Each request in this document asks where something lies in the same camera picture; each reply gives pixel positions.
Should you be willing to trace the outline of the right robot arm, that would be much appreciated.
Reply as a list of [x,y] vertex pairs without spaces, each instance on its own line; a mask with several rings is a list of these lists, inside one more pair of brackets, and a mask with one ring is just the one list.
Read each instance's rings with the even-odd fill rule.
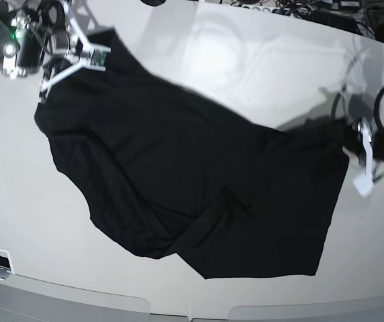
[[82,68],[77,34],[67,21],[70,1],[0,1],[0,72],[11,79],[43,72],[39,98]]

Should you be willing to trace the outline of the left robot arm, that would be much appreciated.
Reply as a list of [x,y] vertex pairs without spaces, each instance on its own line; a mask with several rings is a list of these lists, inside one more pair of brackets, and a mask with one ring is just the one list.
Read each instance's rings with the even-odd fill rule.
[[355,121],[351,126],[347,127],[346,139],[344,139],[344,147],[355,154],[360,160],[360,165],[365,165],[365,148],[361,143],[364,138],[364,129],[367,125],[370,129],[370,135],[368,143],[371,145],[371,151],[373,152],[372,161],[378,161],[384,163],[384,125],[381,121],[381,103],[384,97],[384,86],[378,92],[373,103],[373,118],[369,122],[365,119]]

